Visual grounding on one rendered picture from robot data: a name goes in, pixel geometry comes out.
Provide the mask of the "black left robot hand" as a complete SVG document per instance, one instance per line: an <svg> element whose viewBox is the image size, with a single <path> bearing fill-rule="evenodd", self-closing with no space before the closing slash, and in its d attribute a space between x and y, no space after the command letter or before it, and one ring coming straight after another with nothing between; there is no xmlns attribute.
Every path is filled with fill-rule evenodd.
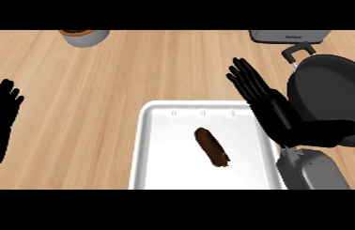
<svg viewBox="0 0 355 230"><path fill-rule="evenodd" d="M20 89L14 87L14 81L5 79L0 82L0 163L6 156L12 124L17 119L24 99L25 98L20 96Z"/></svg>

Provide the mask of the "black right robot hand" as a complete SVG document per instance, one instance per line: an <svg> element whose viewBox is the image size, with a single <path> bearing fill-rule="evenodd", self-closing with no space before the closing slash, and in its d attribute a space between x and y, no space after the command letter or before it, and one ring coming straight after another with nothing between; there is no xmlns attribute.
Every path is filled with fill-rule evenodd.
<svg viewBox="0 0 355 230"><path fill-rule="evenodd" d="M269 87L244 58L234 58L227 78L247 101L264 131L283 147L335 147L355 135L351 120L304 121L289 99Z"/></svg>

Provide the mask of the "brown sweet potato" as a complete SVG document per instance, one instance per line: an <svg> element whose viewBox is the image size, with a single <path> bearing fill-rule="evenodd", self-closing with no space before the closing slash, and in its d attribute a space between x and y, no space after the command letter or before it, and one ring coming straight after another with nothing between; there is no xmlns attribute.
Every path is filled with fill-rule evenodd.
<svg viewBox="0 0 355 230"><path fill-rule="evenodd" d="M222 145L212 135L212 132L204 128L198 128L194 132L194 137L210 158L212 165L216 167L227 167L230 165L231 159Z"/></svg>

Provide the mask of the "white rectangular tray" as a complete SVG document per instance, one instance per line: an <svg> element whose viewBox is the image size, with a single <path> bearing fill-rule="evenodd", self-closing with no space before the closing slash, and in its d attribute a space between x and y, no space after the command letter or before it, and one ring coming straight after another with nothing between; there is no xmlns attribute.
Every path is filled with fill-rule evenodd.
<svg viewBox="0 0 355 230"><path fill-rule="evenodd" d="M230 156L216 167L197 143L210 131ZM132 190L283 190L278 146L243 100L154 100L139 113Z"/></svg>

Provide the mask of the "grey appliance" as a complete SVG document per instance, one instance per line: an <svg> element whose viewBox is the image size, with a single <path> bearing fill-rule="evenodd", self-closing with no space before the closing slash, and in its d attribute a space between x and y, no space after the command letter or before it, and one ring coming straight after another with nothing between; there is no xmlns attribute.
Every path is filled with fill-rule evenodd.
<svg viewBox="0 0 355 230"><path fill-rule="evenodd" d="M253 42L275 44L320 44L329 34L330 30L250 30Z"/></svg>

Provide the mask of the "grey cup with brown rim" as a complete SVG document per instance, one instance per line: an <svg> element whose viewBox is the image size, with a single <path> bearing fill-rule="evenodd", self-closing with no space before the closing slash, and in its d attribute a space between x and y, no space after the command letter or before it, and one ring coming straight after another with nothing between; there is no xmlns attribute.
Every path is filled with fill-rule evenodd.
<svg viewBox="0 0 355 230"><path fill-rule="evenodd" d="M108 30L79 30L79 31L59 31L67 42L79 48L88 48L98 45L108 37Z"/></svg>

